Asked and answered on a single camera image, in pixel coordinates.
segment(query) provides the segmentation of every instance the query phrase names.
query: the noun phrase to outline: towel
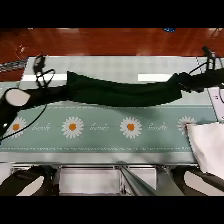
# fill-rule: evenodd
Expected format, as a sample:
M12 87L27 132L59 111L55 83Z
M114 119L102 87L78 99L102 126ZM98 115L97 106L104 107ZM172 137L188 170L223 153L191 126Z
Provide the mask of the towel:
M187 130L201 171L224 180L224 124L187 124Z

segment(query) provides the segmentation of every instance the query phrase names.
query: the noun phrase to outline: yellow flower center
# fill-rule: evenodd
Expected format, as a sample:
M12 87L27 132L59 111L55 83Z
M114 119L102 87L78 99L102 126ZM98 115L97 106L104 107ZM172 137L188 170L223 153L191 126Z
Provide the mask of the yellow flower center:
M19 130L19 124L14 124L14 125L12 126L12 129L13 129L13 131L17 131L17 130Z
M69 129L70 129L71 131L74 131L74 130L76 129L76 124L70 124L70 125L69 125Z
M135 129L134 124L128 124L128 130L133 131Z

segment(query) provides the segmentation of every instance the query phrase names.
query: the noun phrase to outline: daisy print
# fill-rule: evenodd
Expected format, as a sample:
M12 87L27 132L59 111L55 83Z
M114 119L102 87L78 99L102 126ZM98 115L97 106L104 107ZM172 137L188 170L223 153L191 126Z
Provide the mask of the daisy print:
M8 128L6 135L11 135L14 134L15 132L21 130L22 128L26 127L26 121L25 119L23 119L22 117L17 117L13 123L11 124L11 126ZM20 131L14 135L11 136L11 138L17 138L20 135L23 134L23 131Z
M62 131L64 132L63 135L66 138L75 138L82 134L83 130L83 121L78 117L69 117L63 122Z
M186 124L195 124L195 123L196 121L194 120L194 118L185 116L179 119L177 127L178 127L178 130L181 132L181 134L185 135L187 132Z
M123 135L130 139L139 136L142 130L140 121L134 117L126 117L123 119L120 127L120 131L123 132Z

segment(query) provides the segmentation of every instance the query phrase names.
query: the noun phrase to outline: reddish brown floor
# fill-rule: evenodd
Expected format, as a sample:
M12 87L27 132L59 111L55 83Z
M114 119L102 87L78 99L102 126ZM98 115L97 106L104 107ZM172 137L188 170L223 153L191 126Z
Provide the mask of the reddish brown floor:
M46 55L203 56L207 45L224 56L219 28L14 28L0 29L0 63ZM0 74L0 81L20 80L23 70Z

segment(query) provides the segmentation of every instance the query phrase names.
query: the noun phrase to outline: dark green cloth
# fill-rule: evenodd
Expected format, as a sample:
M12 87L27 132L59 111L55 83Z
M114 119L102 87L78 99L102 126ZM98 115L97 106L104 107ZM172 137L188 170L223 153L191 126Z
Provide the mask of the dark green cloth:
M67 94L71 101L114 107L148 107L182 97L172 76L167 82L124 84L67 72Z

